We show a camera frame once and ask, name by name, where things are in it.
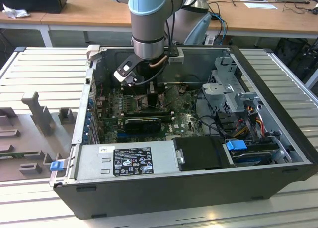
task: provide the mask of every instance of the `black plastic cover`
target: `black plastic cover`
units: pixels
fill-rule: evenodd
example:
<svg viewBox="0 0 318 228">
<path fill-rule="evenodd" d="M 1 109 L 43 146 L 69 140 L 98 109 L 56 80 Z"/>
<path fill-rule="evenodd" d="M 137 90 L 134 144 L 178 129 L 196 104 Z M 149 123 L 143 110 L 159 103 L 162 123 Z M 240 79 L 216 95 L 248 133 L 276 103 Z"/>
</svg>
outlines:
<svg viewBox="0 0 318 228">
<path fill-rule="evenodd" d="M 229 168 L 222 139 L 217 136 L 197 136 L 174 138 L 176 150 L 181 150 L 185 163 L 181 171 Z"/>
</svg>

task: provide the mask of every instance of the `metal bracket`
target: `metal bracket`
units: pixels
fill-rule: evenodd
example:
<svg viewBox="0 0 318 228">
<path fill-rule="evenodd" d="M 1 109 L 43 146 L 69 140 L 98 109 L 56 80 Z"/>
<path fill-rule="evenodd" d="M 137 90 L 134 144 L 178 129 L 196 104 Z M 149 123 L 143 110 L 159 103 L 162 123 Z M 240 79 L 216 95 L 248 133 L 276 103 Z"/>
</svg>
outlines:
<svg viewBox="0 0 318 228">
<path fill-rule="evenodd" d="M 237 109 L 244 109 L 244 101 L 253 101 L 255 98 L 258 98 L 256 92 L 246 92 L 237 93 L 234 97 L 234 100 L 237 103 Z"/>
<path fill-rule="evenodd" d="M 136 82 L 135 74 L 132 70 L 144 59 L 141 59 L 136 54 L 131 54 L 114 72 L 114 76 L 119 82 L 125 81 L 127 84 Z"/>
<path fill-rule="evenodd" d="M 95 59 L 99 58 L 99 53 L 101 52 L 100 50 L 100 45 L 89 45 L 87 47 L 87 60 L 88 61 L 94 61 Z"/>
</svg>

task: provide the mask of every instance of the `paper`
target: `paper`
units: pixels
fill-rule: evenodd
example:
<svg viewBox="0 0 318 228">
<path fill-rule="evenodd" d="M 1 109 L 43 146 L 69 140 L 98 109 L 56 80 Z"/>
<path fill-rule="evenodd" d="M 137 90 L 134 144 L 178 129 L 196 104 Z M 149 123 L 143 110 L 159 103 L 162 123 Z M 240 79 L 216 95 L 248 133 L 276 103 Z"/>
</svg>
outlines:
<svg viewBox="0 0 318 228">
<path fill-rule="evenodd" d="M 3 4 L 3 8 L 4 10 L 2 10 L 2 13 L 4 13 L 6 16 L 8 16 L 9 18 L 23 18 L 23 17 L 28 17 L 30 16 L 27 11 L 23 10 L 23 9 L 12 9 L 12 8 L 8 8 Z"/>
<path fill-rule="evenodd" d="M 262 8 L 262 9 L 278 9 L 272 4 L 264 3 L 244 3 L 248 8 Z"/>
</svg>

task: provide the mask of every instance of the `white table leg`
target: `white table leg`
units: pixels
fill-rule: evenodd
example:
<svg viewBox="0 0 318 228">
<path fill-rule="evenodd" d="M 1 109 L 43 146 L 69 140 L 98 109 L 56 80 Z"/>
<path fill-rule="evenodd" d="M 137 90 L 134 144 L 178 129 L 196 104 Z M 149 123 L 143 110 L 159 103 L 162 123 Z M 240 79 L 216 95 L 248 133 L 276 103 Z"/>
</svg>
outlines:
<svg viewBox="0 0 318 228">
<path fill-rule="evenodd" d="M 87 32 L 87 31 L 84 31 L 84 39 L 85 39 L 85 43 L 90 43 L 90 40 L 89 40 L 89 36 L 88 36 L 88 32 Z"/>
<path fill-rule="evenodd" d="M 49 34 L 49 29 L 48 28 L 41 28 L 40 29 L 42 39 L 44 41 L 45 47 L 53 47 L 50 34 Z"/>
</svg>

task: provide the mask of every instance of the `wire bundle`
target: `wire bundle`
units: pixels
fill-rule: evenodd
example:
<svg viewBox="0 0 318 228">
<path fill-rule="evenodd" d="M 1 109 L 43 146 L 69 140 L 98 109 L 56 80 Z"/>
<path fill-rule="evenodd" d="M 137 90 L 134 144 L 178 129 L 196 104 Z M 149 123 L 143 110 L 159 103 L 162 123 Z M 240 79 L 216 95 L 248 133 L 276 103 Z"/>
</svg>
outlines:
<svg viewBox="0 0 318 228">
<path fill-rule="evenodd" d="M 217 7 L 218 7 L 218 15 L 214 13 L 214 11 L 212 10 L 212 8 L 211 8 L 211 6 L 210 6 L 210 5 L 213 4 L 213 3 L 215 3 L 215 4 L 217 5 Z M 212 17 L 217 18 L 218 21 L 219 21 L 220 24 L 221 24 L 220 31 L 219 31 L 219 33 L 217 34 L 215 40 L 220 36 L 221 32 L 223 31 L 223 33 L 222 33 L 222 39 L 221 39 L 221 41 L 220 41 L 220 43 L 219 43 L 219 45 L 222 45 L 222 43 L 223 43 L 223 41 L 224 41 L 224 39 L 225 39 L 225 36 L 226 36 L 226 34 L 227 34 L 227 32 L 228 32 L 228 23 L 227 23 L 225 20 L 222 19 L 221 12 L 220 12 L 220 7 L 219 7 L 219 4 L 218 4 L 218 3 L 216 3 L 216 2 L 210 2 L 210 3 L 208 3 L 208 6 L 209 6 L 209 9 L 210 9 L 210 11 L 211 11 Z"/>
</svg>

